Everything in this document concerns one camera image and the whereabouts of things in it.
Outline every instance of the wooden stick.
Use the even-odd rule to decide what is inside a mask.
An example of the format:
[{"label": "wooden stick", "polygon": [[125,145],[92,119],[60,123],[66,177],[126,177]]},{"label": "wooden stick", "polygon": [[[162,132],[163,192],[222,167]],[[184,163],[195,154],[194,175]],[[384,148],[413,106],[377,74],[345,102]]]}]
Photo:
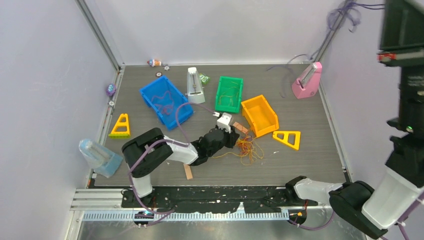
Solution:
[{"label": "wooden stick", "polygon": [[184,164],[184,171],[185,171],[185,176],[187,177],[187,180],[193,179],[192,169],[190,168],[189,165]]}]

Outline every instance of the green toy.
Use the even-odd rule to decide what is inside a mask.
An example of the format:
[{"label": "green toy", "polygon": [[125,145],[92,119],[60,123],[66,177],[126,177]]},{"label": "green toy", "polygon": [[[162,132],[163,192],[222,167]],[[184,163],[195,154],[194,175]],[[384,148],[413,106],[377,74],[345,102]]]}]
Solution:
[{"label": "green toy", "polygon": [[203,75],[201,73],[199,73],[199,78],[200,78],[201,84],[203,84],[203,85],[208,84],[209,83],[209,80],[211,79],[210,77],[205,76],[205,75]]}]

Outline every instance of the white metronome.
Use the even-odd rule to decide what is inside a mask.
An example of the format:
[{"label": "white metronome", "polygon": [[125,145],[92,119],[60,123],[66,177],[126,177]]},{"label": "white metronome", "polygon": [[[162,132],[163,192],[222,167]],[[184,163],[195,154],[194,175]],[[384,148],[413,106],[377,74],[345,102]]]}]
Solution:
[{"label": "white metronome", "polygon": [[205,102],[202,82],[195,67],[189,67],[187,70],[187,98],[190,103],[202,104]]}]

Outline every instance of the blue plastic bin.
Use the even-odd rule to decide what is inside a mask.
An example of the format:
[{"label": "blue plastic bin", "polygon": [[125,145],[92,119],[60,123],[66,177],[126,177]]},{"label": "blue plastic bin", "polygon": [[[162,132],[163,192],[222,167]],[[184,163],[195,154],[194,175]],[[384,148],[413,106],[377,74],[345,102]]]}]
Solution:
[{"label": "blue plastic bin", "polygon": [[[160,122],[168,130],[177,127],[175,112],[181,104],[187,103],[188,100],[166,76],[161,76],[141,88],[140,93],[147,106],[154,109]],[[178,112],[179,123],[185,122],[193,113],[193,108],[189,104],[180,108]]]}]

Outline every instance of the white wall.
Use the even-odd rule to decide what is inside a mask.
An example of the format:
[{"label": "white wall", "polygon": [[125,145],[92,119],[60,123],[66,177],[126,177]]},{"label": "white wall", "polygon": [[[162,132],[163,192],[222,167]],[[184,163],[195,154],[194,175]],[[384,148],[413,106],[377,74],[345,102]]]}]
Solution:
[{"label": "white wall", "polygon": [[[322,62],[322,83],[352,179],[375,188],[393,150],[389,137],[404,135],[386,124],[398,116],[400,68],[377,61],[383,11],[361,9],[361,13],[362,24],[355,33],[348,31],[348,22],[337,33]],[[406,221],[410,239],[423,239],[423,221],[423,208]],[[403,239],[397,227],[385,237]]]},{"label": "white wall", "polygon": [[285,63],[320,46],[328,12],[343,2],[91,1],[126,65],[146,65],[150,58],[168,64]]},{"label": "white wall", "polygon": [[2,1],[0,238],[63,239],[115,70],[74,0]]}]

